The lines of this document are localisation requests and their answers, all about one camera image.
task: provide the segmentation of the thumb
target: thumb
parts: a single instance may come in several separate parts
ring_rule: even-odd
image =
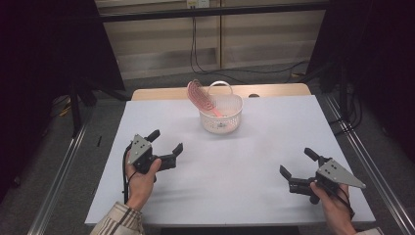
[[[156,159],[152,165],[150,166],[149,172],[147,172],[147,174],[155,176],[157,171],[159,171],[159,168],[161,166],[161,160],[160,159]]]
[[[324,191],[322,188],[318,187],[315,184],[315,182],[311,182],[310,187],[311,187],[311,190],[314,192],[314,194],[317,195],[318,198],[320,198],[320,200],[323,204],[332,202],[329,195],[327,195],[326,191]]]

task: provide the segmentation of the gray carpet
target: gray carpet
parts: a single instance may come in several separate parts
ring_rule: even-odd
[[[266,66],[247,68],[247,70],[276,71],[286,67],[287,65]],[[126,91],[121,93],[130,96],[138,88],[186,86],[187,82],[193,78],[199,79],[203,84],[210,84],[219,79],[228,81],[230,84],[283,83],[288,80],[291,72],[304,72],[305,68],[306,65],[300,65],[292,71],[286,70],[268,74],[247,71],[224,72],[224,74],[237,77],[243,82],[218,74],[197,75],[193,73],[125,80]],[[334,120],[335,117],[326,103],[325,96],[327,94],[321,94],[318,80],[312,80],[308,85],[311,92],[317,96],[327,120]],[[96,96],[99,101],[94,108],[85,108],[80,104],[83,114],[92,109],[92,117],[44,234],[88,234],[92,229],[84,225],[83,222],[98,187],[125,106],[124,102],[115,100],[102,92],[96,92]],[[54,112],[58,112],[61,107],[55,108]],[[334,132],[337,132],[339,128],[335,124],[333,129]],[[363,109],[363,122],[358,126],[356,132],[397,197],[402,201],[411,217],[414,217],[415,193],[411,190],[415,188],[414,163],[410,162],[399,145],[383,132],[382,126],[369,109]],[[61,165],[71,141],[71,134],[70,114],[64,117],[55,117],[50,123],[48,133],[22,175],[21,187],[9,190],[0,206],[0,234],[27,234]],[[338,141],[354,174],[367,184],[367,189],[363,190],[363,193],[377,219],[373,224],[356,224],[356,227],[366,229],[380,226],[386,234],[403,234],[346,137],[340,135]],[[267,232],[273,231],[275,234],[275,229],[275,227],[262,227],[250,229],[249,233],[271,234]],[[159,228],[153,227],[146,227],[146,230],[147,234],[178,234],[177,231],[161,231]],[[303,235],[331,234],[325,224],[300,226],[299,231]],[[221,232],[223,234],[243,234],[240,230],[236,233]]]

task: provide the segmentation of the plastic basket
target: plastic basket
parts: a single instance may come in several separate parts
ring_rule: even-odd
[[[231,93],[225,95],[210,95],[210,88],[217,84],[227,85]],[[212,83],[207,93],[213,105],[222,114],[222,117],[217,117],[212,111],[199,111],[204,129],[214,134],[226,134],[238,128],[241,124],[241,114],[244,106],[242,98],[233,94],[232,87],[225,81]]]

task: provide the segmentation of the person's left hand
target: person's left hand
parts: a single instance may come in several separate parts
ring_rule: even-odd
[[[129,198],[126,205],[139,212],[143,209],[153,192],[154,180],[156,173],[161,166],[161,160],[156,159],[150,166],[149,172],[142,174],[140,172],[136,172],[137,170],[134,165],[128,164],[128,159],[129,152],[127,153],[125,161],[125,174],[127,178],[131,177],[133,174],[134,175],[130,178],[128,183]]]

